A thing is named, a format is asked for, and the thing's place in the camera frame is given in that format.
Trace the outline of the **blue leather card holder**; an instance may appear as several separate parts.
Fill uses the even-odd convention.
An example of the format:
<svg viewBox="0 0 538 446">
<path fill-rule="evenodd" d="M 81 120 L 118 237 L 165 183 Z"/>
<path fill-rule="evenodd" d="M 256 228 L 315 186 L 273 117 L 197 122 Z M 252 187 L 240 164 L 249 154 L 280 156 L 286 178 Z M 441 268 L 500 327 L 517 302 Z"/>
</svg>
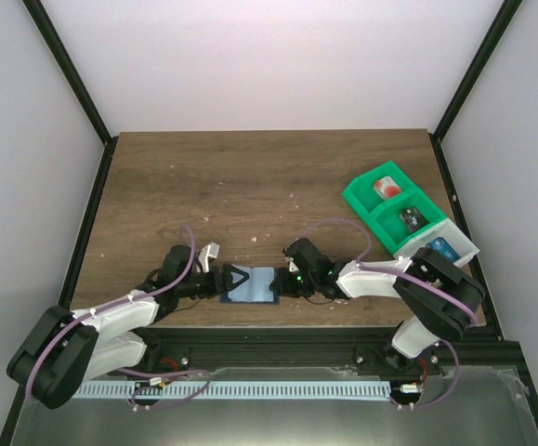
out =
<svg viewBox="0 0 538 446">
<path fill-rule="evenodd" d="M 222 304 L 247 304 L 247 305 L 278 305 L 280 296 L 273 294 L 269 285 L 277 275 L 277 270 L 273 267 L 256 267 L 246 269 L 249 274 L 249 294 L 222 294 L 219 302 Z"/>
</svg>

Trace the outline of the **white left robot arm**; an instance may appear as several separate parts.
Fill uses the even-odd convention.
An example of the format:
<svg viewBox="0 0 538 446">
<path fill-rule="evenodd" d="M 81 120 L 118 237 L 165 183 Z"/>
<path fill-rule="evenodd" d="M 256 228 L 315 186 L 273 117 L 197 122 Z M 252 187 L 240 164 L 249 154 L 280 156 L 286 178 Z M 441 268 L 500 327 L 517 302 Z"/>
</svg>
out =
<svg viewBox="0 0 538 446">
<path fill-rule="evenodd" d="M 93 308 L 48 308 L 7 365 L 26 399 L 48 409 L 65 404 L 86 381 L 119 369 L 153 374 L 161 352 L 143 328 L 177 309 L 180 299 L 204 299 L 238 289 L 250 279 L 242 267 L 214 265 L 219 247 L 196 252 L 173 246 L 158 269 L 126 295 Z"/>
</svg>

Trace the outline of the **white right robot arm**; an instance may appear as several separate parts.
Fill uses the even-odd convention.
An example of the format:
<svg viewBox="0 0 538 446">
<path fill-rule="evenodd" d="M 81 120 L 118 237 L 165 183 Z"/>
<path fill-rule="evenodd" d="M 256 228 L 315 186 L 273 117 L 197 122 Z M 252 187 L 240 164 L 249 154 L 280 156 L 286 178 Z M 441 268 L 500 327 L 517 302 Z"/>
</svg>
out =
<svg viewBox="0 0 538 446">
<path fill-rule="evenodd" d="M 478 323 L 482 285 L 431 247 L 393 261 L 333 261 L 309 239 L 284 250 L 270 291 L 290 297 L 321 294 L 333 300 L 366 296 L 398 298 L 413 316 L 400 323 L 380 349 L 381 361 L 394 374 L 406 374 L 417 358 L 440 341 L 457 341 Z"/>
</svg>

